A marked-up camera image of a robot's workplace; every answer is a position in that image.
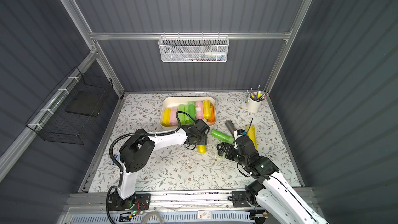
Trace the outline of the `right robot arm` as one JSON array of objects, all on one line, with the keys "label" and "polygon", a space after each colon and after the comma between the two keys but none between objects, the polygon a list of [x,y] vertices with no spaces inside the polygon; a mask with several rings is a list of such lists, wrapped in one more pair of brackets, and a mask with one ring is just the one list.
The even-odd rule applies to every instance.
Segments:
[{"label": "right robot arm", "polygon": [[259,154],[246,131],[229,130],[234,136],[234,143],[218,144],[218,154],[236,162],[241,175],[254,179],[245,187],[248,204],[263,208],[281,224],[328,223],[290,186],[275,163]]}]

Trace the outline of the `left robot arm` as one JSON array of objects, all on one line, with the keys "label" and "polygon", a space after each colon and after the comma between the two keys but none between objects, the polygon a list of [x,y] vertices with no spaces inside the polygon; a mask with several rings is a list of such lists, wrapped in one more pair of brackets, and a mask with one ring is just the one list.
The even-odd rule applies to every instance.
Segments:
[{"label": "left robot arm", "polygon": [[111,186],[106,196],[106,212],[134,211],[140,208],[135,196],[138,172],[142,170],[154,151],[175,145],[198,146],[210,127],[202,119],[194,119],[188,113],[175,114],[177,128],[172,131],[151,133],[144,129],[116,138],[109,147],[109,157],[119,168],[119,183]]}]

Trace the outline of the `light green roll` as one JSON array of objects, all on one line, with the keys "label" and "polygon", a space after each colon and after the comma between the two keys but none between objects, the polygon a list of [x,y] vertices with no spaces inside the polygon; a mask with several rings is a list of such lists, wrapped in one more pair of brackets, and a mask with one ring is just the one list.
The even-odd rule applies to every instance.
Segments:
[{"label": "light green roll", "polygon": [[185,125],[186,124],[186,116],[184,114],[185,107],[186,106],[184,104],[178,105],[178,111],[181,112],[181,113],[178,114],[178,118],[180,120],[181,125]]}]

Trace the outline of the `orange trash bag roll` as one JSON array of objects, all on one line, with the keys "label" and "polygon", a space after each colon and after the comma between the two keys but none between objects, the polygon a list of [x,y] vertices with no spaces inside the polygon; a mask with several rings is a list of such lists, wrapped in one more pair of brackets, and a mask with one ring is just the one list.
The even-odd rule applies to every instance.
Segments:
[{"label": "orange trash bag roll", "polygon": [[207,122],[214,123],[215,122],[215,114],[214,114],[214,107],[210,106],[210,117],[207,119]]}]

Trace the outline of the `yellow roll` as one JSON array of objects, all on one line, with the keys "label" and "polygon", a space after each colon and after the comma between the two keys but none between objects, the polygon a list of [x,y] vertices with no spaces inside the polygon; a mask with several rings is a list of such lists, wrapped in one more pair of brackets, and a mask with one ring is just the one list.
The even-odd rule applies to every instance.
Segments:
[{"label": "yellow roll", "polygon": [[256,140],[256,130],[255,130],[255,127],[254,127],[253,125],[248,126],[248,127],[246,128],[246,132],[247,132],[248,137],[252,140],[252,142],[253,142],[253,144],[254,144],[254,146],[255,146],[255,149],[257,149],[257,140]]},{"label": "yellow roll", "polygon": [[209,100],[203,101],[203,115],[205,119],[209,119],[211,117],[211,108]]},{"label": "yellow roll", "polygon": [[164,127],[170,126],[170,117],[171,117],[171,109],[166,108],[163,112],[163,117],[161,122]]},{"label": "yellow roll", "polygon": [[205,154],[207,152],[207,148],[205,145],[198,145],[198,153]]}]

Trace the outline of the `pink roll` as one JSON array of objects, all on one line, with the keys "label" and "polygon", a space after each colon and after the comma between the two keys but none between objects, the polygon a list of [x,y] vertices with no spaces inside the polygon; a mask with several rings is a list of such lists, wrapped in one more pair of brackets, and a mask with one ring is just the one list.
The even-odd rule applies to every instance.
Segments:
[{"label": "pink roll", "polygon": [[178,121],[176,118],[176,112],[178,111],[178,107],[174,106],[171,108],[171,114],[170,114],[170,126],[177,126],[178,125]]},{"label": "pink roll", "polygon": [[196,110],[196,119],[204,119],[204,112],[203,112],[203,102],[196,101],[195,102],[195,110]]}]

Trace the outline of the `grey trash bag roll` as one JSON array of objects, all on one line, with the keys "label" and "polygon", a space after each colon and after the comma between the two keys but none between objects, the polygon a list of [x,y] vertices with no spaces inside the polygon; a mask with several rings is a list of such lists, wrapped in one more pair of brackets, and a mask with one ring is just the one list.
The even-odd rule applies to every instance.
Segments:
[{"label": "grey trash bag roll", "polygon": [[236,131],[236,128],[235,128],[233,122],[232,122],[231,120],[227,120],[227,121],[225,122],[225,125],[226,125],[228,131],[231,133],[231,135],[234,136],[234,133],[235,133],[235,131]]}]

